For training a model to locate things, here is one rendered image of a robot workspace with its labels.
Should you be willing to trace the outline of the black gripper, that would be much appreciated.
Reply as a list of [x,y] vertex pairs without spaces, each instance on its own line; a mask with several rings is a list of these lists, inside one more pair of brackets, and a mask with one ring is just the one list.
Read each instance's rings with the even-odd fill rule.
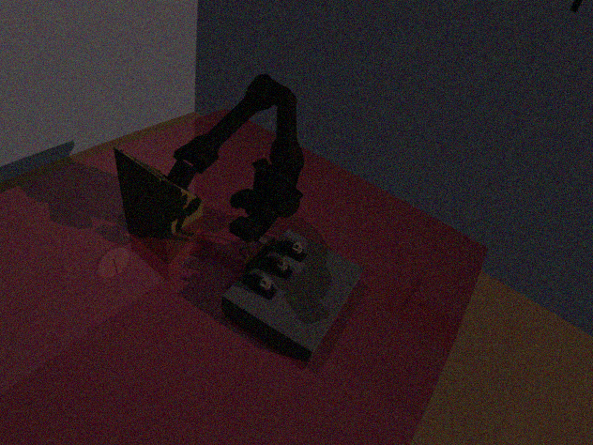
[[256,195],[253,190],[251,198],[251,215],[237,217],[230,224],[230,233],[246,242],[258,241],[269,227],[280,217],[264,197]]

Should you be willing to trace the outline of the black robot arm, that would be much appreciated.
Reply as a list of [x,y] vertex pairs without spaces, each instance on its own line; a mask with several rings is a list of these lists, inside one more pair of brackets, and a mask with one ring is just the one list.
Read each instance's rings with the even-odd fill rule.
[[[297,189],[300,170],[304,165],[302,150],[297,140],[297,98],[289,88],[271,79],[268,74],[256,76],[249,84],[245,98],[230,111],[210,133],[197,136],[177,149],[177,159],[165,178],[189,192],[195,173],[201,174],[219,157],[220,147],[256,112],[277,105],[277,134],[271,144],[269,159],[251,165],[255,168],[253,192],[264,197],[281,218],[297,212],[303,194]],[[191,163],[193,166],[185,163]],[[196,172],[195,172],[196,171]],[[231,206],[244,208],[251,214],[250,189],[242,189],[231,196]]]

